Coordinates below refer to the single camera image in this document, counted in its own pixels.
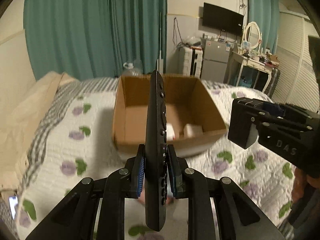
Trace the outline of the black remote control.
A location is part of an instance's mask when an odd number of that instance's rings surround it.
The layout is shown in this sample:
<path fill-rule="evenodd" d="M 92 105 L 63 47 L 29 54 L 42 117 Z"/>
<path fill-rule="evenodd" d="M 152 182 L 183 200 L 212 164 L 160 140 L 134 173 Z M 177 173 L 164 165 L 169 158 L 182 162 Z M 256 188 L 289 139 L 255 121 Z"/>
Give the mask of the black remote control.
<path fill-rule="evenodd" d="M 153 231 L 161 231 L 167 201 L 167 119 L 164 82 L 154 70 L 150 76 L 145 136 L 145 218 Z"/>

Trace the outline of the white cylinder bottle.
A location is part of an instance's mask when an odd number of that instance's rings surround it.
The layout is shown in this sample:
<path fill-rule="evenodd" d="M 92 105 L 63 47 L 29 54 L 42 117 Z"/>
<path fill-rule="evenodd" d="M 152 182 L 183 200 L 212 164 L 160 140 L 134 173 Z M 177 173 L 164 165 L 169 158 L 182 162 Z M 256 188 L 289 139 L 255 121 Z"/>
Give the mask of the white cylinder bottle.
<path fill-rule="evenodd" d="M 171 123 L 167 123 L 167 129 L 166 129 L 166 134 L 167 134 L 167 141 L 173 141 L 175 140 L 175 131 Z"/>

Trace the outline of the white cube item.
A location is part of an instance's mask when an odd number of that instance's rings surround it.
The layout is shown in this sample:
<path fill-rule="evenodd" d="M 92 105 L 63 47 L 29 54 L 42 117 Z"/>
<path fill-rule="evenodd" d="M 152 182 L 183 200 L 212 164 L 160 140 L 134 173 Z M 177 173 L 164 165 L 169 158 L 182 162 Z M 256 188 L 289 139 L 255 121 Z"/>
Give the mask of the white cube item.
<path fill-rule="evenodd" d="M 183 129 L 183 135 L 186 138 L 199 137 L 203 135 L 202 126 L 195 124 L 186 124 Z"/>

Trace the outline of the white dressing table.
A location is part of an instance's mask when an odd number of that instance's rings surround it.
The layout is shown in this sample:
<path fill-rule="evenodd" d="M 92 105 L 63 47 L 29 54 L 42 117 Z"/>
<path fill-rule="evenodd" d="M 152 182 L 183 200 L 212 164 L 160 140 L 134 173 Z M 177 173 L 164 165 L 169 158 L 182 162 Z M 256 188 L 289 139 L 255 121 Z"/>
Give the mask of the white dressing table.
<path fill-rule="evenodd" d="M 251 58 L 240 55 L 235 51 L 232 51 L 229 54 L 224 82 L 231 84 L 232 77 L 236 76 L 236 83 L 234 86 L 239 86 L 240 77 L 245 67 L 258 71 L 256 79 L 253 82 L 253 88 L 255 88 L 258 83 L 260 73 L 267 74 L 267 80 L 262 92 L 271 98 L 279 80 L 280 71 L 277 68 L 267 66 L 260 61 L 255 61 Z"/>

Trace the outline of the silver mini fridge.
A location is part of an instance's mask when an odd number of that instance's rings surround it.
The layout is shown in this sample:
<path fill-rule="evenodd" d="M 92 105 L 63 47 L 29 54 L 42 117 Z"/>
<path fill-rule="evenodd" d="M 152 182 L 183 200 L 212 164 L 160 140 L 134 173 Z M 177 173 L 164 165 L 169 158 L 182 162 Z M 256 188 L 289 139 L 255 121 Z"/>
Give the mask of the silver mini fridge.
<path fill-rule="evenodd" d="M 206 40 L 201 79 L 223 83 L 229 59 L 230 44 Z"/>

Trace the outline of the oval white mirror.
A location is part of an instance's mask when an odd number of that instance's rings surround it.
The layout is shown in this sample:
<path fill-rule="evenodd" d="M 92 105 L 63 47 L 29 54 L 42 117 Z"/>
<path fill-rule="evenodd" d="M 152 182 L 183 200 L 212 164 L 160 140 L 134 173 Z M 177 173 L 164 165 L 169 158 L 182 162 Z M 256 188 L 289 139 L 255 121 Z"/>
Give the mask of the oval white mirror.
<path fill-rule="evenodd" d="M 252 21 L 249 22 L 243 33 L 243 41 L 251 44 L 251 49 L 256 49 L 262 42 L 262 32 L 260 31 L 259 25 Z"/>

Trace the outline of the clear water jug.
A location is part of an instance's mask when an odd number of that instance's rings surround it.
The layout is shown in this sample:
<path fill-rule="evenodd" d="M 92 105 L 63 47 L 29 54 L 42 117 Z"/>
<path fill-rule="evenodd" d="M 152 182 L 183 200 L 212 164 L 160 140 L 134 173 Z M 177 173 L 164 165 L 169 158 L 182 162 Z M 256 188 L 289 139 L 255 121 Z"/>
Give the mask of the clear water jug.
<path fill-rule="evenodd" d="M 123 64 L 122 75 L 127 76 L 140 76 L 143 75 L 143 66 L 140 59 L 136 59 L 133 62 L 125 62 Z"/>

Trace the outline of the white suitcase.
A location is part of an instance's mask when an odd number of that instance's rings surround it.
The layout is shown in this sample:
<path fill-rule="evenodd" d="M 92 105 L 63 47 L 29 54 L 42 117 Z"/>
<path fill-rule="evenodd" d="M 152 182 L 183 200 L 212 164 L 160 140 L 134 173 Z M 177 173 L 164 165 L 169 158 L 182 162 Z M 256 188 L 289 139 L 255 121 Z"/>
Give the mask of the white suitcase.
<path fill-rule="evenodd" d="M 179 49 L 178 71 L 185 76 L 200 78 L 203 50 L 201 47 L 181 47 Z"/>

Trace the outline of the teal right curtain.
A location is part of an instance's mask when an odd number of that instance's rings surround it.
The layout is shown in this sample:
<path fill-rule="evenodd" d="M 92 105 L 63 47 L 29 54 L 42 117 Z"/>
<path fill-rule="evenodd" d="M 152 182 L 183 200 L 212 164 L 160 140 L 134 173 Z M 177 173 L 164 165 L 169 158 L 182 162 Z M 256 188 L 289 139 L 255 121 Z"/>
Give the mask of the teal right curtain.
<path fill-rule="evenodd" d="M 279 27 L 279 0 L 248 0 L 248 20 L 254 21 L 262 33 L 261 47 L 276 52 Z"/>

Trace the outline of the beige blanket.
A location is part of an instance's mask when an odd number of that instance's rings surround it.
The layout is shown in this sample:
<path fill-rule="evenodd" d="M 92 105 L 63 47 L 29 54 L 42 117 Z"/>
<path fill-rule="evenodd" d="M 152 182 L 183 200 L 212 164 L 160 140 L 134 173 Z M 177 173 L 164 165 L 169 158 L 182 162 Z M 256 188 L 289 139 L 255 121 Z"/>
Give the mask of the beige blanket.
<path fill-rule="evenodd" d="M 29 89 L 9 114 L 1 117 L 1 191 L 28 187 L 44 162 L 46 139 L 57 121 L 60 98 L 79 80 L 49 72 Z"/>

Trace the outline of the black wall television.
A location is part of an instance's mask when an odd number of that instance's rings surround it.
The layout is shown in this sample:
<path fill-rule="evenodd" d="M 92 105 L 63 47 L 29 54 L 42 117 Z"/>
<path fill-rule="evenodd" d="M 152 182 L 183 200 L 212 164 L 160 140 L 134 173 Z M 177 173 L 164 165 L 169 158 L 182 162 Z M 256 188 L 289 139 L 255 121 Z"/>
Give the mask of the black wall television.
<path fill-rule="evenodd" d="M 202 25 L 225 33 L 242 35 L 244 16 L 213 4 L 203 4 Z"/>

